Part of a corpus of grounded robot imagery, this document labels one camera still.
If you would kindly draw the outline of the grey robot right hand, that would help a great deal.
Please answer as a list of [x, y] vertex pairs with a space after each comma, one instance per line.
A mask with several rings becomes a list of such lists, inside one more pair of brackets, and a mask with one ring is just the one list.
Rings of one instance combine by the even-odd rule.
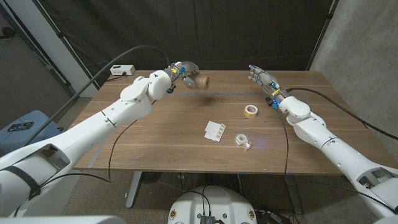
[[275, 76], [264, 71], [262, 68], [249, 65], [249, 69], [251, 75], [248, 78], [262, 87], [267, 95], [266, 103], [269, 107], [277, 110], [280, 103], [289, 97], [287, 91], [279, 85]]

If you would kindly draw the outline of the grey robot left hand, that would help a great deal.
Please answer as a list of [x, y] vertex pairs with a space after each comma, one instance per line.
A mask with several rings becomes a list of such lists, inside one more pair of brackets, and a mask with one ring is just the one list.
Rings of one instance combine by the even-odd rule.
[[167, 93], [173, 93], [175, 89], [175, 81], [181, 79], [183, 84], [187, 88], [196, 89], [198, 84], [195, 83], [194, 79], [200, 74], [198, 65], [193, 62], [183, 61], [171, 63], [163, 71], [169, 76], [172, 84], [167, 90]]

